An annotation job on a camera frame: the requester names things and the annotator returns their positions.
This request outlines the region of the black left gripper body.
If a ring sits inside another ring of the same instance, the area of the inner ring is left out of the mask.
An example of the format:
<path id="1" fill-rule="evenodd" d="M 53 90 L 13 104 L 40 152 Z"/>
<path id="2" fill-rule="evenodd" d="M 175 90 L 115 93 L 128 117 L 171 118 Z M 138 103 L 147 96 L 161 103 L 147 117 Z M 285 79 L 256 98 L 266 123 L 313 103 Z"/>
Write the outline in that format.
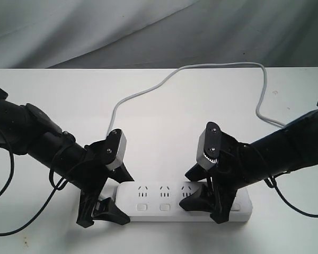
<path id="1" fill-rule="evenodd" d="M 112 170 L 105 165 L 106 138 L 85 146 L 85 157 L 76 165 L 76 183 L 79 184 L 81 190 L 76 223 L 83 228 L 88 228 L 98 221 L 94 220 L 94 208 L 98 201 L 106 199 L 100 198 L 112 173 Z"/>

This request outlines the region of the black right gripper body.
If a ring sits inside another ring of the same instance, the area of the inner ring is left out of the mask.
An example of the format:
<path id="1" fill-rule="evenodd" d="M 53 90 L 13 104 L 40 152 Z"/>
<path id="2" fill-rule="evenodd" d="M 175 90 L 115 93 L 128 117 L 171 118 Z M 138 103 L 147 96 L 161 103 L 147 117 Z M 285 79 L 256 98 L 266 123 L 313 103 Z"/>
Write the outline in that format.
<path id="1" fill-rule="evenodd" d="M 220 154 L 217 163 L 208 170 L 207 187 L 212 193 L 214 210 L 210 218 L 217 224 L 229 221 L 229 213 L 237 190 L 250 183 L 243 169 L 240 151 L 244 143 L 222 132 Z"/>

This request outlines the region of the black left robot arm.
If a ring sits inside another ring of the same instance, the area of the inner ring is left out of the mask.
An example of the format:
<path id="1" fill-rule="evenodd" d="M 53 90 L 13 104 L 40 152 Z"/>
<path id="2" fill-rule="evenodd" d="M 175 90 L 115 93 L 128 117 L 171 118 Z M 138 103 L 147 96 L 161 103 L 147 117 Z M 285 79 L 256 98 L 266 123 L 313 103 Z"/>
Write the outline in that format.
<path id="1" fill-rule="evenodd" d="M 0 88 L 0 148 L 42 163 L 50 170 L 51 183 L 58 174 L 65 183 L 77 187 L 81 191 L 78 225 L 88 228 L 95 220 L 129 223 L 130 217 L 112 198 L 99 199 L 109 178 L 118 183 L 133 181 L 123 163 L 127 143 L 123 131 L 111 130 L 104 140 L 82 147 L 38 107 L 16 105 L 7 98 L 7 92 Z"/>

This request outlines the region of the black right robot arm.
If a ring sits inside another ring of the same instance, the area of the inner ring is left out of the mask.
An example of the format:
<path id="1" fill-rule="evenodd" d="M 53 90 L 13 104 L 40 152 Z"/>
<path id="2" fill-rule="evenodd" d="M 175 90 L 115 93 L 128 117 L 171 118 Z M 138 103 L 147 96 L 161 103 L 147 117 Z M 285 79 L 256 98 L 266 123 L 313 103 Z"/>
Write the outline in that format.
<path id="1" fill-rule="evenodd" d="M 208 122 L 198 140 L 196 164 L 185 174 L 202 185 L 179 205 L 225 223 L 239 189 L 260 181 L 277 189 L 277 177 L 316 165 L 318 102 L 315 110 L 252 143 L 239 142 Z"/>

